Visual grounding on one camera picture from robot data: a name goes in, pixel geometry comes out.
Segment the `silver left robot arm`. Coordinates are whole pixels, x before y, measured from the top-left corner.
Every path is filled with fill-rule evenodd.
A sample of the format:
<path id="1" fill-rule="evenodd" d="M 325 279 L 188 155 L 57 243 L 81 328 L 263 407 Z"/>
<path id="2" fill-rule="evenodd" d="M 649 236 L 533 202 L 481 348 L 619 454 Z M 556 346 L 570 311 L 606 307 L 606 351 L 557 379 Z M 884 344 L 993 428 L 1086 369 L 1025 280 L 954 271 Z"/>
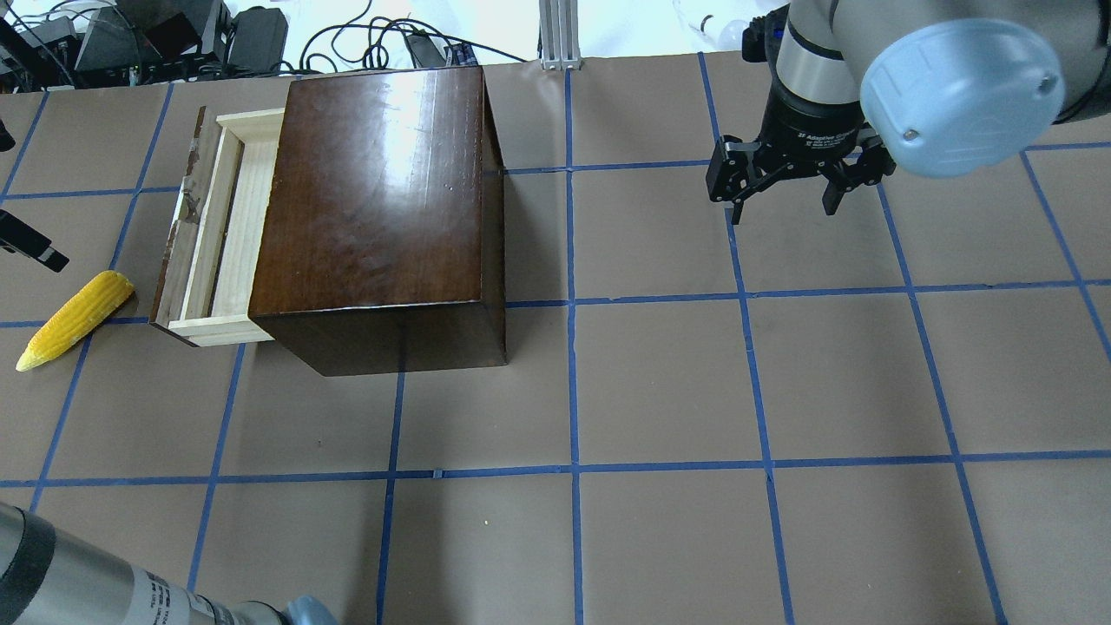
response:
<path id="1" fill-rule="evenodd" d="M 62 356 L 132 295 L 121 273 L 96 274 L 29 340 L 18 372 Z M 303 595 L 276 609 L 266 602 L 226 606 L 98 550 L 31 511 L 3 506 L 4 624 L 333 624 Z"/>

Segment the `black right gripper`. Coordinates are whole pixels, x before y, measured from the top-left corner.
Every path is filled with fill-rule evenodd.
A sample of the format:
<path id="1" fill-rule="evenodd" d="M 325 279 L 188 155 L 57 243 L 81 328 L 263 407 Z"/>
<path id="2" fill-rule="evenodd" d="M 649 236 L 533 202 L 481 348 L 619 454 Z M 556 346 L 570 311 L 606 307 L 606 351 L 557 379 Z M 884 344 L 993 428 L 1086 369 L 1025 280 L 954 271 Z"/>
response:
<path id="1" fill-rule="evenodd" d="M 757 138 L 717 139 L 707 167 L 707 196 L 733 204 L 738 226 L 745 202 L 782 181 L 825 178 L 822 206 L 834 216 L 845 194 L 875 187 L 897 164 L 860 103 L 822 104 L 774 87 Z"/>

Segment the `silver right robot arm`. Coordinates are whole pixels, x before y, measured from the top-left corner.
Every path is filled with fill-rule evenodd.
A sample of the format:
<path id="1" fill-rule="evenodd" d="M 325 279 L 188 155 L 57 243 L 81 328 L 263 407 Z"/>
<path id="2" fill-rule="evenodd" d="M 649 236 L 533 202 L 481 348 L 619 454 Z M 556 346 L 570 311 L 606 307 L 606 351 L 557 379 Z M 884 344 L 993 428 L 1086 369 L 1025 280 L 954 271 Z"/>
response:
<path id="1" fill-rule="evenodd" d="M 1107 1 L 788 1 L 740 52 L 771 82 L 755 139 L 719 137 L 707 167 L 733 224 L 782 181 L 825 179 L 832 216 L 900 169 L 965 175 L 1108 114 Z"/>

